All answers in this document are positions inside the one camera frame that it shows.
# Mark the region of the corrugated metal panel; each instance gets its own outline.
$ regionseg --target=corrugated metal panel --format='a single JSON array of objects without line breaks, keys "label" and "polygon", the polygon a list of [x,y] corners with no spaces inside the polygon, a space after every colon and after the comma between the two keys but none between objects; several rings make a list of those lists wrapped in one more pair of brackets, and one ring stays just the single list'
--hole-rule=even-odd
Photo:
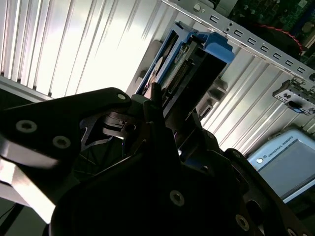
[{"label": "corrugated metal panel", "polygon": [[126,90],[176,17],[159,0],[2,0],[1,73],[52,97]]},{"label": "corrugated metal panel", "polygon": [[[208,31],[160,0],[2,0],[1,73],[53,98],[126,90],[150,42],[165,39],[174,21]],[[247,154],[291,124],[313,134],[314,116],[272,97],[291,76],[235,45],[233,51],[222,76],[228,93],[202,121],[221,148]]]},{"label": "corrugated metal panel", "polygon": [[227,96],[202,121],[220,147],[249,154],[268,137],[291,125],[313,134],[314,115],[299,115],[272,97],[292,76],[243,49],[236,52],[221,78],[228,84]]}]

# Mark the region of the metal rack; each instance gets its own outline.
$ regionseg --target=metal rack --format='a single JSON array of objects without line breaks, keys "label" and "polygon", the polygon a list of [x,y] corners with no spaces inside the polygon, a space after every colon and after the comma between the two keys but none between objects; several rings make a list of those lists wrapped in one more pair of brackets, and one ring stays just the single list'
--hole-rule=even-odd
[{"label": "metal rack", "polygon": [[162,0],[164,3],[193,18],[197,22],[225,35],[231,42],[279,69],[304,79],[306,89],[315,86],[314,70],[257,37],[244,27],[220,15],[198,0]]}]

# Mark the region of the motherboard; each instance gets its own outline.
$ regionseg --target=motherboard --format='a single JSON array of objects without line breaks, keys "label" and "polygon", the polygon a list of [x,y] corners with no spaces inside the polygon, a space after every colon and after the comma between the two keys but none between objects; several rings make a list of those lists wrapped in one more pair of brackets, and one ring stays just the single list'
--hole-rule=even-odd
[{"label": "motherboard", "polygon": [[229,19],[315,68],[315,0],[238,0]]}]

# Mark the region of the silver metal panel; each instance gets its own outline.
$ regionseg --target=silver metal panel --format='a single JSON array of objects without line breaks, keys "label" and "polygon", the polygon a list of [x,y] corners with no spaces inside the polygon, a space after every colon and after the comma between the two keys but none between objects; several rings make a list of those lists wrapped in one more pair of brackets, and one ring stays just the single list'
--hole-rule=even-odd
[{"label": "silver metal panel", "polygon": [[[309,76],[314,73],[314,70],[310,69],[289,55],[281,52],[279,49],[260,39],[235,22],[220,15],[203,2],[198,0],[162,1],[190,16],[192,19],[210,28],[211,30],[221,33],[233,43],[243,47],[252,54],[257,55],[264,60],[268,60],[269,63],[279,67],[281,70],[287,71],[300,78],[304,78],[307,83],[310,84],[310,86],[315,85],[315,82],[309,80]],[[200,11],[194,10],[195,4],[200,5]]]},{"label": "silver metal panel", "polygon": [[228,84],[227,95],[202,121],[220,147],[249,154],[291,125],[314,133],[314,115],[299,115],[272,96],[293,76],[236,45],[233,50],[236,58],[221,77]]},{"label": "silver metal panel", "polygon": [[78,184],[72,175],[62,181],[42,183],[40,178],[30,177],[30,173],[23,170],[23,166],[2,158],[0,158],[0,180],[2,197],[30,206],[47,224],[50,223],[56,203],[61,196]]},{"label": "silver metal panel", "polygon": [[3,1],[1,71],[53,98],[126,90],[150,42],[177,16],[160,0]]},{"label": "silver metal panel", "polygon": [[46,96],[38,91],[30,89],[12,80],[8,80],[7,78],[1,75],[0,75],[0,89],[10,92],[19,97],[22,97],[31,102],[43,102],[43,101],[47,101],[51,99],[51,97],[49,96]]}]

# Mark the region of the display screen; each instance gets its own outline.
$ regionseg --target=display screen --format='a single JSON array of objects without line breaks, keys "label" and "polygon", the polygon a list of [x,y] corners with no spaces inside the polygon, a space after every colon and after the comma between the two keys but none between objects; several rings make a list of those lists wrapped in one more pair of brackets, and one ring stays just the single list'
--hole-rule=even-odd
[{"label": "display screen", "polygon": [[315,150],[296,139],[259,173],[285,199],[315,178]]}]

